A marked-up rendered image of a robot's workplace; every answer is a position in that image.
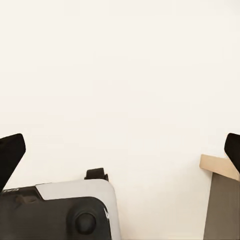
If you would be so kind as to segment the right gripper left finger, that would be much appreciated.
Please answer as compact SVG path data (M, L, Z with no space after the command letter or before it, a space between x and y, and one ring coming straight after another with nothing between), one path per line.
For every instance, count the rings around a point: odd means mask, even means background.
M21 133L0 138L0 193L26 152Z

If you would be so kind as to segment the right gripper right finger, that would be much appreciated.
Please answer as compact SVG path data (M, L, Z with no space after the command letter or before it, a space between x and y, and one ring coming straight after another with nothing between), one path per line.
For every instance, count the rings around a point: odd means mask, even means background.
M224 146L225 152L240 173L240 135L228 133Z

